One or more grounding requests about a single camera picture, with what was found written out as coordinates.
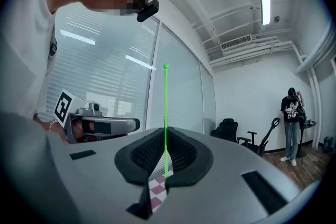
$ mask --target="glass wall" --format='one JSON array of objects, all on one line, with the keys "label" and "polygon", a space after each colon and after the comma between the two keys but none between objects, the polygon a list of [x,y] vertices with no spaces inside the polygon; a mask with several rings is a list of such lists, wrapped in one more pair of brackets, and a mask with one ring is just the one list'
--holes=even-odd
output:
[{"label": "glass wall", "polygon": [[212,76],[156,18],[138,23],[134,16],[110,16],[74,3],[57,12],[55,27],[57,59],[42,120],[54,118],[57,98],[66,89],[99,103],[104,116],[138,118],[139,131],[163,127],[163,64],[168,63],[168,125],[207,135],[215,128]]}]

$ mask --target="white t-shirt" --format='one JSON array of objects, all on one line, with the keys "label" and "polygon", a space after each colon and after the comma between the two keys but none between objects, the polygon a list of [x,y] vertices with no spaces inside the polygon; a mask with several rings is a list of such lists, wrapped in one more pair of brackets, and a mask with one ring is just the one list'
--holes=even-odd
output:
[{"label": "white t-shirt", "polygon": [[47,0],[5,3],[0,14],[0,111],[30,119],[45,111],[56,59],[54,24]]}]

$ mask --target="green laser line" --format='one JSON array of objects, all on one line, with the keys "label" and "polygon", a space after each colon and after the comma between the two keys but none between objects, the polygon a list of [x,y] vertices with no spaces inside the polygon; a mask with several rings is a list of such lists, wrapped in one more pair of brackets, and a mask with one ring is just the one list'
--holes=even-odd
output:
[{"label": "green laser line", "polygon": [[168,155],[167,155],[167,127],[168,127],[168,69],[165,63],[164,69],[164,177],[168,177]]}]

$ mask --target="jeans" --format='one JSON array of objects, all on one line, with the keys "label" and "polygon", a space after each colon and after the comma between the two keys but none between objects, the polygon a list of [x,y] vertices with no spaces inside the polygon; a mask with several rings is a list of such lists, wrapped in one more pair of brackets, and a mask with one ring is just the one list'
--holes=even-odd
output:
[{"label": "jeans", "polygon": [[298,122],[287,122],[285,121],[285,133],[286,133],[286,149],[285,156],[290,159],[296,158],[296,153],[298,152],[298,136],[300,130],[300,123]]}]

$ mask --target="person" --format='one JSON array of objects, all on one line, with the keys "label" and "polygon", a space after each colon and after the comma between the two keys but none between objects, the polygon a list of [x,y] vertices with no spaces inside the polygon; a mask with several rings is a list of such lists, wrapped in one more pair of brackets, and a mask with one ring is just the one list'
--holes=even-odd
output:
[{"label": "person", "polygon": [[296,166],[296,154],[298,151],[298,136],[300,130],[298,109],[304,106],[301,92],[296,92],[294,88],[288,90],[288,95],[281,102],[281,111],[284,114],[286,133],[285,156],[280,160],[282,162],[290,160],[292,166]]},{"label": "person", "polygon": [[[7,0],[0,14],[0,111],[15,113],[39,123],[46,131],[60,135],[61,125],[43,122],[38,113],[46,110],[49,75],[55,64],[55,14],[61,7],[81,2],[90,10],[137,12],[148,0]],[[73,132],[78,141],[84,133],[81,121]],[[94,131],[93,122],[89,128]]]}]

